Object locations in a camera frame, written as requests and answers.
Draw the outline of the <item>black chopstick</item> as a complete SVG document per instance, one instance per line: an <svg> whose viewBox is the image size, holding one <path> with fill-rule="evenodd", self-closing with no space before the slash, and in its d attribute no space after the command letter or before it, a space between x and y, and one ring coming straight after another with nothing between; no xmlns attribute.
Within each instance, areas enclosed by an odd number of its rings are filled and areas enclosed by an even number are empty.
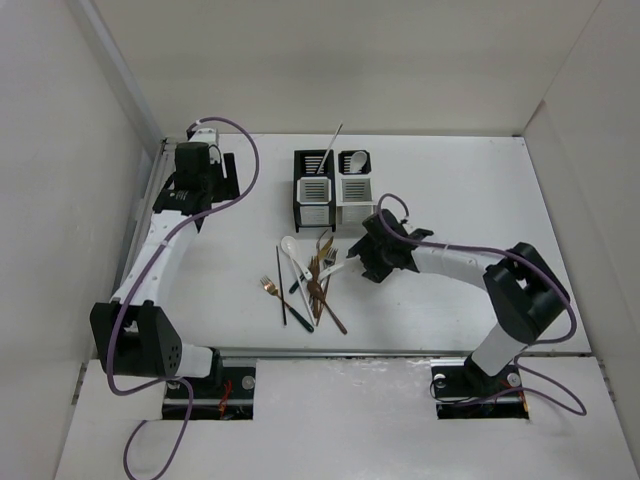
<svg viewBox="0 0 640 480"><path fill-rule="evenodd" d="M286 305L285 305L285 300L284 300L284 289L283 289L283 285L282 285L280 248L279 248L278 245L275 246L275 252L276 252L276 264L277 264L277 275L278 275L278 290L279 290L279 294L280 294L279 298L280 298L280 302L281 302L283 326L286 327L287 324L288 324L288 321L287 321Z"/></svg>

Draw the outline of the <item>large white ceramic spoon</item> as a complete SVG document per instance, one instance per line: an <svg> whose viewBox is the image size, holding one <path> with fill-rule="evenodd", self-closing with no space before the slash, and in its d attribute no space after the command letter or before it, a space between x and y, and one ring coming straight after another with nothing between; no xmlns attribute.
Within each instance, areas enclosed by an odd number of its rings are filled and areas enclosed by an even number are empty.
<svg viewBox="0 0 640 480"><path fill-rule="evenodd" d="M368 154L365 151L354 152L349 159L349 173L360 174L368 161Z"/></svg>

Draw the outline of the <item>white chopstick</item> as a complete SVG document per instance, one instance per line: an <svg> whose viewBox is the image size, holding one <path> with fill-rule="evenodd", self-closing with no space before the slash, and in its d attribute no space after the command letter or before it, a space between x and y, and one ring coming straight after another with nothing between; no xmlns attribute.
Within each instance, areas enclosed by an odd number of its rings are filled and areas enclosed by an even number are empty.
<svg viewBox="0 0 640 480"><path fill-rule="evenodd" d="M309 316L309 320L310 320L311 324L315 326L315 321L314 321L314 316L313 316L313 309L312 309L312 305L311 305L311 300L310 300L309 294L308 294L308 292L306 290L306 287L305 287L305 278L304 278L304 276L302 278L298 279L298 285L299 285L299 290L301 292L301 295L303 297L304 306L305 306L306 311L307 311L308 316Z"/></svg>
<svg viewBox="0 0 640 480"><path fill-rule="evenodd" d="M327 146L325 153L315 171L316 174L322 174L324 172L324 165L329 157L329 154L331 153L331 150L334 146L335 141L337 140L337 137L339 136L339 134L341 133L341 130L343 129L344 126L344 122L340 122L340 124L338 125L338 127L336 128L330 142L329 145Z"/></svg>

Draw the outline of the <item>small white ceramic spoon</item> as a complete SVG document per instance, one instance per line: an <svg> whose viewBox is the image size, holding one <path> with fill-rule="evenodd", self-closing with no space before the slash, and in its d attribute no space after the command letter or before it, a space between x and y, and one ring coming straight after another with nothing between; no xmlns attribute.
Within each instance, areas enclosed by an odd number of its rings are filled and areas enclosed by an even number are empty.
<svg viewBox="0 0 640 480"><path fill-rule="evenodd" d="M328 267L328 268L324 269L324 270L319 274L319 276L318 276L318 280L319 280L319 281L324 280L325 278L329 277L330 275L332 275L332 274L334 274L334 273L338 272L339 270L341 270L344 266L345 266L345 263L344 263L344 262L342 262L342 263L338 263L338 264L332 265L332 266L330 266L330 267Z"/></svg>

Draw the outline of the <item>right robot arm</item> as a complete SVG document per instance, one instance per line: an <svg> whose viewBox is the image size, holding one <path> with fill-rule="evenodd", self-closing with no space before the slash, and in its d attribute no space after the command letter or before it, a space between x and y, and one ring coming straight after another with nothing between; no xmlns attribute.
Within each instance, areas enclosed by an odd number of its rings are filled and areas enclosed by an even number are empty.
<svg viewBox="0 0 640 480"><path fill-rule="evenodd" d="M409 233L387 209L363 221L365 235L348 250L361 261L363 276L381 283L393 270L439 275L484 291L496 325L461 367L446 374L462 397L498 393L500 376L511 361L536 344L548 327L570 311L568 292L530 244L506 251L429 241L426 229Z"/></svg>

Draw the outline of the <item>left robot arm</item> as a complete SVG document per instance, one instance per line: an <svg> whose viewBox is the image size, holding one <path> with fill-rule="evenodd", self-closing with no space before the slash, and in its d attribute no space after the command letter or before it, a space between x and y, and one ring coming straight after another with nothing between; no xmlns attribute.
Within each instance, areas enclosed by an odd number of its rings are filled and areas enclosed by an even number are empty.
<svg viewBox="0 0 640 480"><path fill-rule="evenodd" d="M178 267L204 220L197 214L239 197L235 159L214 143L188 141L174 151L175 170L160 190L139 254L108 302L94 305L90 323L101 365L114 375L189 378L201 396L217 394L219 354L182 341L163 309Z"/></svg>

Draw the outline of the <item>silver copper fork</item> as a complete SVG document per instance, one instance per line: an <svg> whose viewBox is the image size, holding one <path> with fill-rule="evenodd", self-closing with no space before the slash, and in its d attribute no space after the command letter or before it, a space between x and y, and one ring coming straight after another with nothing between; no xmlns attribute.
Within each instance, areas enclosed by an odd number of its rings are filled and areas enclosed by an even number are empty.
<svg viewBox="0 0 640 480"><path fill-rule="evenodd" d="M323 259L323 267L329 268L336 264L338 249L331 247Z"/></svg>

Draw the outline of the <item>copper knife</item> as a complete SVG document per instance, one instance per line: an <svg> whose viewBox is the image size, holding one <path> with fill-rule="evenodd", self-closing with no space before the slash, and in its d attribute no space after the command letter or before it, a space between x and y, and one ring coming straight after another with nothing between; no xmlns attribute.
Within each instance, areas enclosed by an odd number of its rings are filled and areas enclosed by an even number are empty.
<svg viewBox="0 0 640 480"><path fill-rule="evenodd" d="M316 241L316 257L318 258L319 261L321 261L324 256L326 255L325 252L325 246L329 243L329 241L332 239L331 236L328 237L327 241L324 241L325 236L329 233L328 229L325 229L321 235L319 236L319 238Z"/></svg>

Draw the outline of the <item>copper spoon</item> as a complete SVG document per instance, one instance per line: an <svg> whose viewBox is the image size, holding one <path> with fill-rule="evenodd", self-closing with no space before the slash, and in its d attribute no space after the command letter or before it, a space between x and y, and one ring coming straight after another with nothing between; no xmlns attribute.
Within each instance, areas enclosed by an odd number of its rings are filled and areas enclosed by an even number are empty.
<svg viewBox="0 0 640 480"><path fill-rule="evenodd" d="M322 304L322 306L329 312L330 316L332 317L334 323L336 324L336 326L340 330L340 332L343 335L347 335L348 334L347 328L344 326L344 324L341 322L339 317L335 314L333 309L326 302L324 290L321 287L320 283L318 281L315 281L315 280L310 280L310 281L307 282L307 289L308 289L308 292L316 300L318 300Z"/></svg>

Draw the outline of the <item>white slotted utensil container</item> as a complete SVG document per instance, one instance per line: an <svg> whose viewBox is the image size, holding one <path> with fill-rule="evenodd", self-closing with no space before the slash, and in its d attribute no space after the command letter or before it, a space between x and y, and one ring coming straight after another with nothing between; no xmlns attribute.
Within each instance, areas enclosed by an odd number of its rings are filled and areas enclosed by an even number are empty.
<svg viewBox="0 0 640 480"><path fill-rule="evenodd" d="M356 151L365 151L368 161L360 174L350 174L349 159ZM336 195L336 221L339 230L354 229L374 213L376 201L369 151L343 150L339 153Z"/></svg>

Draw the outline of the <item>black slotted utensil container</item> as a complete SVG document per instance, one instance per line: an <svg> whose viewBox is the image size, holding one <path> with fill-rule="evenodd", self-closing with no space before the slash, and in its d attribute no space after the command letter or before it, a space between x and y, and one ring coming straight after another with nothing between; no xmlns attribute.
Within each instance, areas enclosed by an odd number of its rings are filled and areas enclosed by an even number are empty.
<svg viewBox="0 0 640 480"><path fill-rule="evenodd" d="M315 171L325 153L295 150L293 157L293 216L297 232L308 228L336 231L336 181L334 152L331 150L324 172Z"/></svg>

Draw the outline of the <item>aluminium rail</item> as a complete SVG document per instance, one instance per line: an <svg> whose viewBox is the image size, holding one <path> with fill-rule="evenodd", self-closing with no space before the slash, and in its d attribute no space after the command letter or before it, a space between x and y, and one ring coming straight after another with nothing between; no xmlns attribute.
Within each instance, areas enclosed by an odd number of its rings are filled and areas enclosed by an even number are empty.
<svg viewBox="0 0 640 480"><path fill-rule="evenodd" d="M372 192L414 228L451 244L509 249L532 244L561 281L568 274L534 167L521 138L238 134L220 138L249 189L237 205L209 216L168 278L160 303L188 344L226 356L347 357L466 354L495 326L488 296L439 275L395 271L381 283L358 261L331 278L330 311L306 331L268 295L261 278L293 282L275 248L295 237L305 256L318 238L293 221L293 154L333 146L365 149Z"/></svg>

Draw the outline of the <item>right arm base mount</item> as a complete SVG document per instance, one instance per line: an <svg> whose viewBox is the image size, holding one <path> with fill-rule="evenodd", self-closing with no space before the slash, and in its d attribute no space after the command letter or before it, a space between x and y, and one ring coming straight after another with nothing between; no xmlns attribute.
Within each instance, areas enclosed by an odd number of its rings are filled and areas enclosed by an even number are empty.
<svg viewBox="0 0 640 480"><path fill-rule="evenodd" d="M528 420L519 370L508 365L494 378L474 384L463 366L432 368L430 394L439 420Z"/></svg>

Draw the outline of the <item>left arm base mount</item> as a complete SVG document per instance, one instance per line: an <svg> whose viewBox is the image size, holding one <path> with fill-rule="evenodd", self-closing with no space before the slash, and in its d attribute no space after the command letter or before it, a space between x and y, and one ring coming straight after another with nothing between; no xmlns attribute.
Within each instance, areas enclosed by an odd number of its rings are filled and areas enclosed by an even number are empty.
<svg viewBox="0 0 640 480"><path fill-rule="evenodd" d="M215 379L189 379L194 398L191 420L244 421L254 415L256 363L248 360L224 361L221 375ZM169 382L161 407L163 420L181 420L188 407L184 385Z"/></svg>

